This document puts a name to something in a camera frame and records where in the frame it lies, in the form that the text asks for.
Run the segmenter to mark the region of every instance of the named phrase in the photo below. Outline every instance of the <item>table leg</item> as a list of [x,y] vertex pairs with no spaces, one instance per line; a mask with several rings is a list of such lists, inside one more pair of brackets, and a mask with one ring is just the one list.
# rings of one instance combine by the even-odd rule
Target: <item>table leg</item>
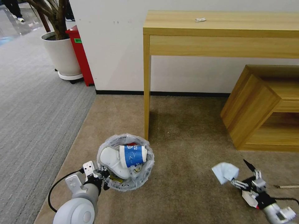
[[149,139],[150,122],[150,36],[143,35],[143,81],[144,81],[144,138]]

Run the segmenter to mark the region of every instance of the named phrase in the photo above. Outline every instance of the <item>gray carpet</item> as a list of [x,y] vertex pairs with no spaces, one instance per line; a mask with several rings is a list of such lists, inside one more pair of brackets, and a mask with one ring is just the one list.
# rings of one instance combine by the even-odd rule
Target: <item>gray carpet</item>
[[0,46],[0,224],[34,222],[95,99],[58,77],[44,32]]

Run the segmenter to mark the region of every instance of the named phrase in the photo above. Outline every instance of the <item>table drawer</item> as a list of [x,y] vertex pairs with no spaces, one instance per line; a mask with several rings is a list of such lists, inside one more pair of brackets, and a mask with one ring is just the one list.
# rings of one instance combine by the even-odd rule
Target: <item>table drawer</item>
[[299,58],[299,38],[157,36],[150,55]]

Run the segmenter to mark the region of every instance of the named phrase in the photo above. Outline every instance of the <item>blue paper cup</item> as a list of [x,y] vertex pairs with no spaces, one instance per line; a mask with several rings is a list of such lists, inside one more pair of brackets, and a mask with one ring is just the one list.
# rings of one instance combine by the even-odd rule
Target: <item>blue paper cup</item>
[[119,146],[119,155],[122,166],[138,166],[146,162],[147,150],[144,146]]

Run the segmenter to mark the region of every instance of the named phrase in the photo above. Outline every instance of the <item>brown carpet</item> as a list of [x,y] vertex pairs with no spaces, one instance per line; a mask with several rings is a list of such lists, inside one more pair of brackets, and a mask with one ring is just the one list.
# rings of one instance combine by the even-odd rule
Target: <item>brown carpet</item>
[[[219,162],[230,162],[240,168],[242,180],[252,174],[243,158],[262,170],[272,196],[299,198],[299,189],[273,187],[299,184],[299,153],[235,150],[220,118],[225,101],[152,97],[149,141],[155,165],[151,176],[135,191],[102,191],[95,224],[266,224],[261,211],[249,207],[229,183],[221,186],[211,170]],[[98,147],[106,138],[125,132],[143,136],[143,97],[97,96],[58,178],[95,160]],[[62,182],[53,191],[54,207],[59,208],[70,197]],[[295,202],[279,204],[289,205],[299,213]],[[53,217],[54,212],[45,202],[35,223],[50,224]]]

